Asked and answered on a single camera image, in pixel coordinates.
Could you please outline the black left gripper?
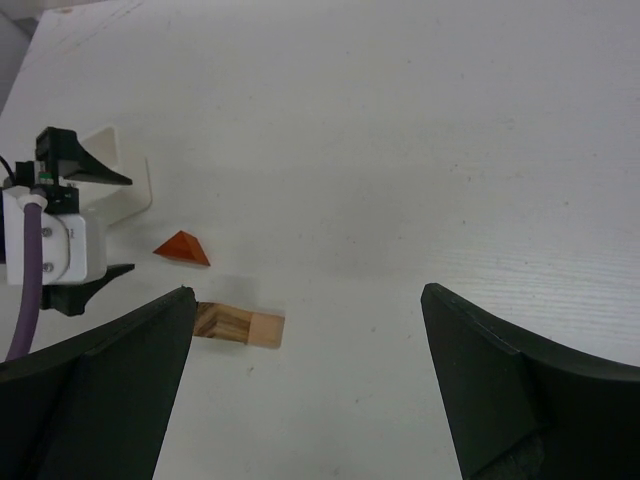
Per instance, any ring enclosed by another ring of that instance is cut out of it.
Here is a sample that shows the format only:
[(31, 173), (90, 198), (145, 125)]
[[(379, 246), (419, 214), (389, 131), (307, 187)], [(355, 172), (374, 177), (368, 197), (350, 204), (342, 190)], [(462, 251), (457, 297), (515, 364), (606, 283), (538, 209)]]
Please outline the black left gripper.
[[(109, 169), (85, 150), (75, 131), (46, 127), (36, 138), (34, 159), (15, 164), (13, 185), (44, 193), (46, 213), (78, 213), (79, 190), (62, 185), (61, 178), (105, 185), (133, 184), (129, 177)], [(83, 315), (94, 295), (134, 269), (134, 264), (111, 265), (102, 278), (88, 283), (44, 286), (40, 309), (65, 316)]]

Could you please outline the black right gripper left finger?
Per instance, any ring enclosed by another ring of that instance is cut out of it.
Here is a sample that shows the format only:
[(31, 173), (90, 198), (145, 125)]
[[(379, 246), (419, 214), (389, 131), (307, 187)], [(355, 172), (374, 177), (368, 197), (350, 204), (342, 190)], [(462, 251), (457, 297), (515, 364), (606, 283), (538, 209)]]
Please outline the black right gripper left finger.
[(180, 287), (2, 363), (2, 478), (152, 478), (196, 308), (193, 290)]

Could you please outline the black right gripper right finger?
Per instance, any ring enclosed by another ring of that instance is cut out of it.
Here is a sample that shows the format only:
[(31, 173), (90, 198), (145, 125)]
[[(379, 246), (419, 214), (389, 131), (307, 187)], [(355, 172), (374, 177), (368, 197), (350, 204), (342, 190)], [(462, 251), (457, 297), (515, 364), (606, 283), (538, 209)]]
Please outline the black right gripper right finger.
[(636, 479), (639, 369), (425, 286), (426, 335), (465, 479)]

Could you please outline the white plastic tray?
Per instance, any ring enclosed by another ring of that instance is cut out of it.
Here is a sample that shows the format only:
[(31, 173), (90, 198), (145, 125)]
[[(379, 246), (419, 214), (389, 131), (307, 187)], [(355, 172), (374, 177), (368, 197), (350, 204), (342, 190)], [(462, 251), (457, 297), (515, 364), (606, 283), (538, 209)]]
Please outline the white plastic tray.
[(114, 125), (107, 125), (85, 136), (80, 143), (110, 170), (132, 180), (128, 186), (73, 181), (79, 189), (81, 213), (98, 217), (107, 227), (150, 207), (148, 161), (136, 142), (123, 137)]

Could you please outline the orange triangular wood block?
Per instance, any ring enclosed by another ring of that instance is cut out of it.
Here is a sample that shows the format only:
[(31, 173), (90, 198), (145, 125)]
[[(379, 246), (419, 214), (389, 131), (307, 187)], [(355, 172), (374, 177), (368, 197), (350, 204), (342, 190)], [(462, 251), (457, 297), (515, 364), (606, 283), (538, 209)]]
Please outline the orange triangular wood block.
[(199, 240), (183, 230), (178, 231), (157, 247), (153, 253), (172, 261), (203, 267), (210, 266), (210, 261)]

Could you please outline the dark striped wood block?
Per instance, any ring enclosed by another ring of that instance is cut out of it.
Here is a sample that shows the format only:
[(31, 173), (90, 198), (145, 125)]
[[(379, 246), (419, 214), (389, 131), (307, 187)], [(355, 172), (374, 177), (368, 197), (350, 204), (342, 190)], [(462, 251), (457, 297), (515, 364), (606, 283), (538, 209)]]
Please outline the dark striped wood block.
[(199, 302), (193, 336), (247, 344), (253, 312), (226, 304)]

